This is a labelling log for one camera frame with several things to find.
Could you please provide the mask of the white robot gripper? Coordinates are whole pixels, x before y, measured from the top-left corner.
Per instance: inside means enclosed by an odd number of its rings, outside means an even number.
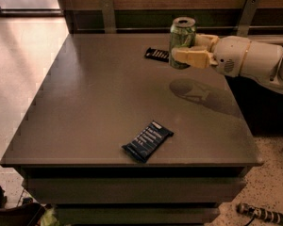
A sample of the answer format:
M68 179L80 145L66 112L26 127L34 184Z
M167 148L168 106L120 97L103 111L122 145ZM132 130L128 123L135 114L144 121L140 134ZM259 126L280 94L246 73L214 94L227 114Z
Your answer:
M243 37L229 36L219 39L216 35L197 34L194 42L196 47L175 47L171 50L172 66L176 69L205 69L215 66L216 72L236 77L250 44L251 41Z

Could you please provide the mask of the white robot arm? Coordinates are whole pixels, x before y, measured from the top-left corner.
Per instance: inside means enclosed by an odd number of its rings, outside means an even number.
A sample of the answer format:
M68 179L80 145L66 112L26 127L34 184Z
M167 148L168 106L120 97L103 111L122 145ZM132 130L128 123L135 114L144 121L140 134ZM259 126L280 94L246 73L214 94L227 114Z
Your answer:
M238 36L219 38L197 34L194 45L171 49L177 68L213 68L230 77L246 77L271 91L283 94L283 47Z

